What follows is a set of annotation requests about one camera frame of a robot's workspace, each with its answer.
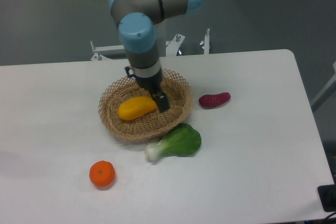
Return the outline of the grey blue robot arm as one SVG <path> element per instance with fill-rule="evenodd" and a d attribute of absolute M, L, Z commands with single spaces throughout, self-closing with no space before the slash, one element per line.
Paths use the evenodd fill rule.
<path fill-rule="evenodd" d="M 160 112 L 170 108 L 161 89 L 163 80 L 155 25 L 168 18 L 193 13 L 203 0 L 108 0 L 109 12 L 137 84 L 146 89 Z"/>

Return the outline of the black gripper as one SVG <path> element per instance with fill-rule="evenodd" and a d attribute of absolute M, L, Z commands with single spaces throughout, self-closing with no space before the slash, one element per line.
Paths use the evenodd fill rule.
<path fill-rule="evenodd" d="M 161 68 L 158 71 L 155 70 L 155 73 L 150 73 L 149 69 L 137 69 L 132 66 L 126 66 L 125 71 L 128 78 L 134 78 L 138 86 L 150 93 L 159 112 L 165 112 L 170 109 L 168 97 L 161 89 L 161 82 L 163 80 Z"/>

